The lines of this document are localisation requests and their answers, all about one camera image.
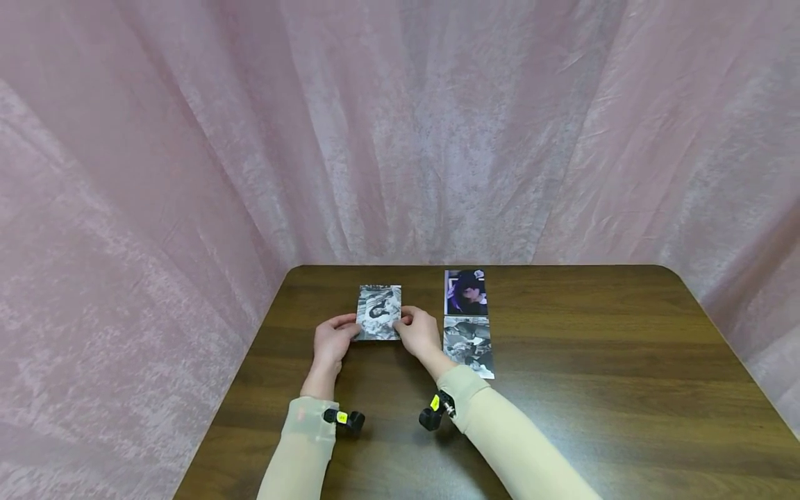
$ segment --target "black and white photo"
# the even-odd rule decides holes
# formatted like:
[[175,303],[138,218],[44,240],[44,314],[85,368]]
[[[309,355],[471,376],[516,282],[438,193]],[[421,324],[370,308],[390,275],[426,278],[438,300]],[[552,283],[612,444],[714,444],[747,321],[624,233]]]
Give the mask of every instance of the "black and white photo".
[[443,349],[447,357],[466,365],[482,378],[494,379],[489,319],[485,316],[445,316]]
[[445,271],[445,314],[489,315],[483,269]]
[[356,322],[361,333],[354,340],[399,340],[392,326],[400,319],[400,285],[361,285]]

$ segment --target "beige long sleeve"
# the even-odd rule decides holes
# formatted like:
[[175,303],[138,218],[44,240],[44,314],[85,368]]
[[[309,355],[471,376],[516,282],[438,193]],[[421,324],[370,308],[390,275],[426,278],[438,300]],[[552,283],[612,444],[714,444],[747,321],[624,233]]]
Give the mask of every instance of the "beige long sleeve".
[[436,381],[455,403],[453,423],[514,500],[600,498],[534,423],[467,366]]
[[308,396],[289,404],[281,441],[266,468],[257,500],[318,500],[336,443],[336,425],[322,414],[338,403]]

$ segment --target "wooden table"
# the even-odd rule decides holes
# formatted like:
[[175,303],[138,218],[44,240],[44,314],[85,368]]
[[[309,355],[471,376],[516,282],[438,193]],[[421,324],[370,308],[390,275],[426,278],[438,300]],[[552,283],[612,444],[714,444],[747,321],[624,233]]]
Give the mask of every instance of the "wooden table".
[[[400,284],[442,317],[437,266],[303,266],[286,277],[176,498],[255,498],[312,355],[358,286]],[[490,266],[497,379],[604,498],[800,498],[800,443],[680,279],[656,266]],[[435,385],[400,342],[351,347],[323,498],[508,498],[451,423],[417,422]]]

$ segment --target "hand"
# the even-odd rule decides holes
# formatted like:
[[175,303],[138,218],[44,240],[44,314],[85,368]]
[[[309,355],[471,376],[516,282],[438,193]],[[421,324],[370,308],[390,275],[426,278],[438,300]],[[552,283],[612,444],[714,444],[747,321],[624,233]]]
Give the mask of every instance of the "hand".
[[342,360],[350,347],[350,340],[361,331],[355,323],[355,314],[343,314],[317,326],[314,332],[314,362],[300,389],[301,396],[333,401],[334,383]]
[[424,310],[414,306],[403,306],[402,318],[394,322],[394,329],[400,334],[400,340],[410,352],[428,370],[434,380],[444,375],[456,363],[442,352],[442,341],[436,318]]
[[442,350],[436,318],[414,306],[403,306],[401,312],[401,321],[394,322],[394,329],[408,352],[420,359]]

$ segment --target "pink curtain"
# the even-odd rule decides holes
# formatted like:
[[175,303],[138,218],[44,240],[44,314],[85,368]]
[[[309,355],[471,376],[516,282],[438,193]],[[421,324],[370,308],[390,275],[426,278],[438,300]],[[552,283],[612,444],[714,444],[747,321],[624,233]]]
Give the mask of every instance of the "pink curtain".
[[302,263],[658,263],[800,433],[796,0],[0,0],[0,498],[166,498]]

